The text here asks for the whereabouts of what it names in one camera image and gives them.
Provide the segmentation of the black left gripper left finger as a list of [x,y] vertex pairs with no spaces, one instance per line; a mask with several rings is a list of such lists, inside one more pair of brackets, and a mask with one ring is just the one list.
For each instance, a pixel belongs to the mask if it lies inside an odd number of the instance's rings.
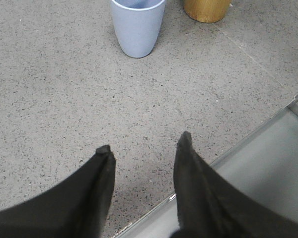
[[0,238],[99,238],[115,184],[109,145],[44,193],[0,211]]

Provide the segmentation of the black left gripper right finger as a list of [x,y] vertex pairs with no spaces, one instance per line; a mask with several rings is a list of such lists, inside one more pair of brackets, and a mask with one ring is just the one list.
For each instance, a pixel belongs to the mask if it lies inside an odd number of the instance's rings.
[[173,180],[179,223],[173,238],[298,238],[298,223],[233,187],[197,154],[187,131],[177,143]]

